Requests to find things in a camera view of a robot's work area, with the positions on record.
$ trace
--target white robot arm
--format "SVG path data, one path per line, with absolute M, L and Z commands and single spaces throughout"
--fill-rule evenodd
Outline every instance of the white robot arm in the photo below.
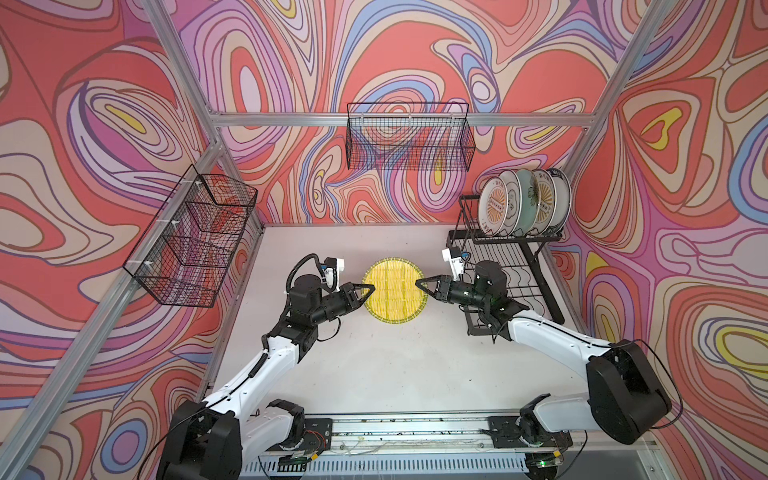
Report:
M 588 392 L 571 396 L 545 394 L 520 411 L 521 438 L 539 443 L 548 433 L 603 430 L 631 444 L 671 409 L 664 387 L 639 346 L 607 340 L 565 328 L 507 296 L 507 280 L 498 263 L 475 265 L 473 283 L 455 279 L 456 255 L 444 252 L 453 275 L 416 280 L 432 298 L 474 307 L 494 335 L 523 343 L 572 369 L 588 384 Z
M 309 260 L 315 260 L 319 276 L 302 275 L 293 282 Z M 340 285 L 343 268 L 341 259 L 326 258 L 320 263 L 317 255 L 310 254 L 291 270 L 286 306 L 277 324 L 262 337 L 262 349 L 222 388 L 201 403 L 183 403 L 174 413 L 157 468 L 158 480 L 236 478 L 244 462 L 270 447 L 278 445 L 290 452 L 308 448 L 303 445 L 302 407 L 285 400 L 271 402 L 258 414 L 257 407 L 310 350 L 318 324 L 357 310 L 376 289 L 357 283 Z M 323 439 L 316 440 L 315 451 Z

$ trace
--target colorful wall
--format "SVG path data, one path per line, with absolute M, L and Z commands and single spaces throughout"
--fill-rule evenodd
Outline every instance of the colorful wall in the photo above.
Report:
M 0 441 L 207 144 L 140 5 L 0 2 Z M 198 390 L 254 240 L 213 309 L 136 295 L 28 478 L 135 473 Z
M 164 4 L 221 111 L 463 99 L 481 112 L 589 112 L 645 11 L 642 0 Z M 0 2 L 0 221 L 11 226 L 0 439 L 205 148 L 141 2 L 79 5 Z M 574 180 L 555 253 L 596 335 L 644 338 L 670 366 L 686 413 L 658 438 L 682 478 L 768 478 L 767 65 L 764 0 L 678 2 Z M 494 170 L 564 165 L 578 129 L 478 128 L 466 174 L 350 173 L 343 128 L 223 134 L 265 221 L 384 223 L 452 222 L 457 195 Z M 197 391 L 253 241 L 211 310 L 137 296 L 30 478 L 135 476 Z
M 593 334 L 670 367 L 685 413 L 656 435 L 682 478 L 768 478 L 767 78 L 768 3 L 678 2 L 555 253 Z
M 346 111 L 450 101 L 475 112 L 589 112 L 645 12 L 641 0 L 190 0 L 172 18 L 213 108 Z M 562 166 L 577 128 L 481 127 L 471 170 L 349 172 L 345 128 L 223 132 L 267 223 L 453 222 L 460 193 L 505 166 Z

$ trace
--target dish rack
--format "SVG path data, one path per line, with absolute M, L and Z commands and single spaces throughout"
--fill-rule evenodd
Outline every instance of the dish rack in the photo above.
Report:
M 346 106 L 350 170 L 463 170 L 475 155 L 465 102 L 353 102 Z
M 130 260 L 132 250 L 123 265 L 161 305 L 214 306 L 256 206 L 255 188 L 227 175 L 195 174 L 193 180 L 182 176 L 174 189 L 192 183 L 147 256 Z M 132 270 L 134 263 L 138 268 Z
M 465 255 L 464 280 L 472 283 L 475 264 L 492 260 L 502 266 L 507 276 L 507 292 L 511 298 L 528 305 L 536 313 L 565 323 L 563 312 L 552 294 L 544 275 L 538 254 L 548 242 L 562 238 L 562 231 L 546 237 L 487 237 L 480 230 L 477 211 L 480 195 L 462 195 L 458 199 L 460 211 L 454 230 L 448 233 L 447 247 L 458 247 Z M 463 309 L 468 335 L 491 335 L 491 330 L 480 322 L 479 315 Z

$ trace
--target yellow plate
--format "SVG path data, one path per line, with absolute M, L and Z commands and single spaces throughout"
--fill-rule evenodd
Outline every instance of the yellow plate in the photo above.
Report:
M 416 287 L 422 271 L 404 258 L 390 257 L 374 263 L 363 283 L 376 285 L 366 302 L 371 315 L 386 323 L 405 323 L 418 316 L 427 304 L 427 294 Z

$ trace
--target wire basket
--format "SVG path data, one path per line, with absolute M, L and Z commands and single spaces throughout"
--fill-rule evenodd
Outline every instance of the wire basket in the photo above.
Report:
M 350 170 L 469 170 L 475 137 L 469 104 L 347 104 L 346 166 Z
M 257 194 L 226 175 L 198 174 L 136 281 L 162 305 L 212 307 Z

